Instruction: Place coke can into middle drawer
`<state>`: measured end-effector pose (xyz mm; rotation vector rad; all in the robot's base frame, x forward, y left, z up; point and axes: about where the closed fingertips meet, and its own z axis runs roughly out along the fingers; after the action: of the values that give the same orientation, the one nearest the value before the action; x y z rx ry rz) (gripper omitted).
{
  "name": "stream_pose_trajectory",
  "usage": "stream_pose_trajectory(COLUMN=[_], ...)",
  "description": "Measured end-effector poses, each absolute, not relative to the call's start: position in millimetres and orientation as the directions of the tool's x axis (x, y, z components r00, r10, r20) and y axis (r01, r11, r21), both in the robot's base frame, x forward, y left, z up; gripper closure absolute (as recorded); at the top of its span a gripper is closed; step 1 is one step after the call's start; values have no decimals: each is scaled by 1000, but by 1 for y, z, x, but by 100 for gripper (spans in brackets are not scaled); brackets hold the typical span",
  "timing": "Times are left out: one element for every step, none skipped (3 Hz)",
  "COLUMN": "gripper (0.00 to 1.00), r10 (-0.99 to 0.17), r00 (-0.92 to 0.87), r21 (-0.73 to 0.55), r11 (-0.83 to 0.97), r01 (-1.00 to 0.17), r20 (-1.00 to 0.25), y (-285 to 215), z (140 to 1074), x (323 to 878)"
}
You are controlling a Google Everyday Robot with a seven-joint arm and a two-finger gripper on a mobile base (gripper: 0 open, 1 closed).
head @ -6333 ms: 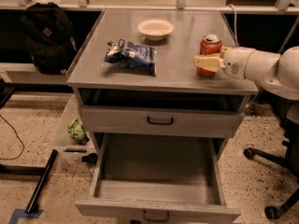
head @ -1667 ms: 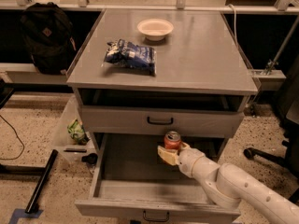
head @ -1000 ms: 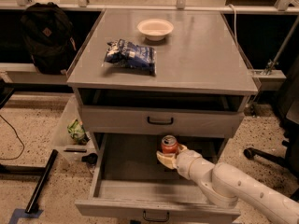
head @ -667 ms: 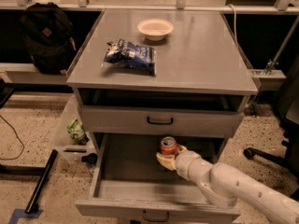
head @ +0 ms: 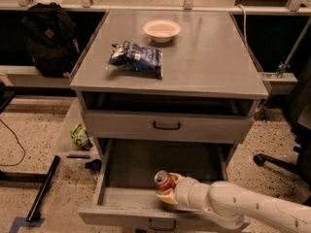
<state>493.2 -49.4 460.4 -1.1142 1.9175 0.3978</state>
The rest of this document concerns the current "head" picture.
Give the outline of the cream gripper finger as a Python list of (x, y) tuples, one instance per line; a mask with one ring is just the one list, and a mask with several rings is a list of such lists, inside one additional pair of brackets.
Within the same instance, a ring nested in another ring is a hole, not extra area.
[(158, 191), (156, 196), (167, 204), (176, 205), (178, 203), (173, 188), (169, 188), (165, 191)]
[(184, 178), (182, 175), (177, 174), (177, 173), (169, 173), (168, 177), (169, 177), (169, 181), (172, 184), (177, 184), (178, 182), (180, 182)]

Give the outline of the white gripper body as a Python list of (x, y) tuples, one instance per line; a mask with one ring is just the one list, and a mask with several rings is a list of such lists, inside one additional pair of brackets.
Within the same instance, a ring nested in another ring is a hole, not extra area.
[(209, 199), (210, 185), (200, 183), (193, 178), (182, 178), (174, 188), (176, 201), (182, 208), (210, 212), (211, 202)]

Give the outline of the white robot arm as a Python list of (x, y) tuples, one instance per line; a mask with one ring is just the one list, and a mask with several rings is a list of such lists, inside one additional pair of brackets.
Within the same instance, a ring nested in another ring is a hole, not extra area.
[(164, 203), (197, 210), (225, 229), (237, 229), (245, 216), (282, 233), (311, 233), (311, 208), (253, 192), (234, 183), (201, 183), (177, 173), (155, 174), (156, 196)]

